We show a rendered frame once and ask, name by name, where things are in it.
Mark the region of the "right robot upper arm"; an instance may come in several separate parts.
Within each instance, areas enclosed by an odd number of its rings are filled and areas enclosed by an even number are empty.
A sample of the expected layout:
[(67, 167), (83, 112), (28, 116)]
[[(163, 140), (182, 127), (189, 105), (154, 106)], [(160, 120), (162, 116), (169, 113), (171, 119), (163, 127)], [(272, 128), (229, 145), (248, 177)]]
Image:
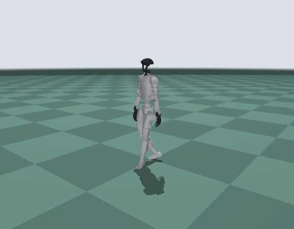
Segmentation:
[[(141, 75), (140, 75), (141, 76)], [(138, 76), (138, 81), (139, 81), (139, 90), (136, 92), (138, 96), (141, 96), (141, 91), (140, 91), (140, 76)]]

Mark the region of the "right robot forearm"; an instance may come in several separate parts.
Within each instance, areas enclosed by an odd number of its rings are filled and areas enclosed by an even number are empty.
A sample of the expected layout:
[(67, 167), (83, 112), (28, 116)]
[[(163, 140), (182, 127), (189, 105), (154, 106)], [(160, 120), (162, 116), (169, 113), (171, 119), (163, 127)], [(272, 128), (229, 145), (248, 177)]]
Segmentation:
[(136, 94), (136, 100), (135, 100), (135, 104), (134, 104), (134, 106), (136, 106), (136, 109), (139, 109), (140, 101), (141, 101), (141, 96), (138, 96)]

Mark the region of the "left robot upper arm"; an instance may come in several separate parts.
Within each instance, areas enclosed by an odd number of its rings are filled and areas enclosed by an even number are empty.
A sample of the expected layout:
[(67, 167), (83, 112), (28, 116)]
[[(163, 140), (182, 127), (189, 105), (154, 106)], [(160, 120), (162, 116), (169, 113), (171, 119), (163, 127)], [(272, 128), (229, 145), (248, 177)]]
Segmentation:
[(158, 95), (158, 79), (156, 77), (150, 77), (150, 83), (152, 85), (152, 92), (153, 95), (151, 95), (152, 100), (156, 100), (155, 96)]

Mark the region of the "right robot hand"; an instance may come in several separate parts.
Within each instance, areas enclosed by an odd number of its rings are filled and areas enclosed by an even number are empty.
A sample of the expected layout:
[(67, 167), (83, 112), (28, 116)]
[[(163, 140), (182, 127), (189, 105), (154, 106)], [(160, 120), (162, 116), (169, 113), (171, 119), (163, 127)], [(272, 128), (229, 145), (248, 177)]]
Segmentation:
[(133, 118), (134, 118), (135, 121), (137, 121), (137, 120), (136, 120), (136, 117), (137, 117), (137, 111), (138, 111), (138, 109), (136, 109), (136, 106), (134, 106)]

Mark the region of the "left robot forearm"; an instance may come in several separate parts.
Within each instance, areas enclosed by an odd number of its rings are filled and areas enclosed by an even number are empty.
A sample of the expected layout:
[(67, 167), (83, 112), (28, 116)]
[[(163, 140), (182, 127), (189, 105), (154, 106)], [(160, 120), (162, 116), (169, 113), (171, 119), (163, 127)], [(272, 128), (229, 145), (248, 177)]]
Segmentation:
[(159, 106), (160, 101), (159, 101), (158, 95), (155, 96), (155, 99), (156, 100), (153, 102), (154, 103), (154, 110), (155, 110), (155, 112), (158, 112), (160, 115), (161, 114), (160, 106)]

